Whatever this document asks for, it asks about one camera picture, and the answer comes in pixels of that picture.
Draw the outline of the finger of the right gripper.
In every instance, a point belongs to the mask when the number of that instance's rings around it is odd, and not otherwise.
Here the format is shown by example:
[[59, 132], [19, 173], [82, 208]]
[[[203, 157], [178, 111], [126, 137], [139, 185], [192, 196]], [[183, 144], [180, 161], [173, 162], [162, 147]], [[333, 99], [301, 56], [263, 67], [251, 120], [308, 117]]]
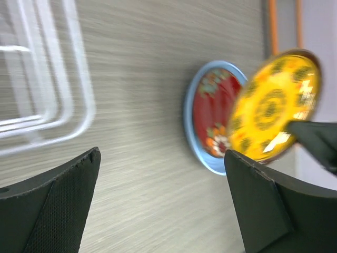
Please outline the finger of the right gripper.
[[291, 121], [286, 128], [325, 170], [336, 174], [335, 122]]

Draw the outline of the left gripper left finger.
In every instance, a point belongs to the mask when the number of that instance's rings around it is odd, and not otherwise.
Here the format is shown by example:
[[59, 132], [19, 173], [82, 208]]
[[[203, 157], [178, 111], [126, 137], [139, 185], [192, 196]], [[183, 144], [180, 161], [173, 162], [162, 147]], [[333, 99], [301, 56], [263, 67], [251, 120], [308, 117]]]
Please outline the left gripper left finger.
[[78, 252], [101, 163], [94, 147], [1, 188], [1, 252]]

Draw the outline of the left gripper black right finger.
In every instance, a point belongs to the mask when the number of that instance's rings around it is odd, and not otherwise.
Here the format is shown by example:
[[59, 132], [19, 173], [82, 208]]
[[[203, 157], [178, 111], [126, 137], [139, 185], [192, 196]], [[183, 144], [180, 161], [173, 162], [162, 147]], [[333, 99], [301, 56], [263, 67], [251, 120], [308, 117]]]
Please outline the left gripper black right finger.
[[336, 252], [335, 190], [234, 150], [224, 164], [246, 252]]

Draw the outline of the brown yellow plate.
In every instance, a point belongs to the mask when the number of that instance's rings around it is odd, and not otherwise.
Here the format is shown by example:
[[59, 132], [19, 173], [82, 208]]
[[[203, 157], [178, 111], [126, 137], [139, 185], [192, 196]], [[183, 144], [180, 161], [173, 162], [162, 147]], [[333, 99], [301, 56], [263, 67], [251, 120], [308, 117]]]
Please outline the brown yellow plate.
[[295, 143], [291, 121], [310, 120], [323, 88], [319, 58], [294, 48], [266, 60], [239, 93], [227, 125], [230, 149], [269, 163]]

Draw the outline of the light blue plate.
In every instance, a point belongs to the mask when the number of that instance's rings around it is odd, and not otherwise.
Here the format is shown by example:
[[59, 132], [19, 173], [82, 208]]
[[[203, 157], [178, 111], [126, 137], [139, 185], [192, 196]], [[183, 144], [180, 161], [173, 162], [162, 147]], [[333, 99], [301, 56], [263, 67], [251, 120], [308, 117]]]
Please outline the light blue plate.
[[232, 63], [221, 60], [206, 63], [197, 71], [197, 73], [192, 78], [188, 88], [186, 89], [182, 111], [182, 119], [185, 136], [194, 156], [204, 167], [206, 167], [211, 172], [221, 176], [226, 176], [224, 159], [215, 158], [210, 154], [208, 154], [202, 148], [201, 142], [198, 140], [195, 134], [193, 125], [193, 101], [194, 96], [197, 93], [198, 82], [208, 71], [217, 68], [229, 71], [231, 74], [234, 75], [235, 78], [237, 78], [241, 86], [245, 86], [245, 83], [247, 82], [247, 77], [238, 67], [236, 67]]

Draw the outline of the red floral plate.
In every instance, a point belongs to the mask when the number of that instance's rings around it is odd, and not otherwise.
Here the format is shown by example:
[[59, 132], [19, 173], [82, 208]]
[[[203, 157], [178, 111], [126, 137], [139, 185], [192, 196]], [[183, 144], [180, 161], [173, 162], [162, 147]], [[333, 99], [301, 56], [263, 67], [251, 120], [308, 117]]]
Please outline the red floral plate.
[[202, 148], [215, 158], [225, 155], [227, 123], [241, 84], [228, 70], [212, 68], [197, 83], [193, 100], [193, 126]]

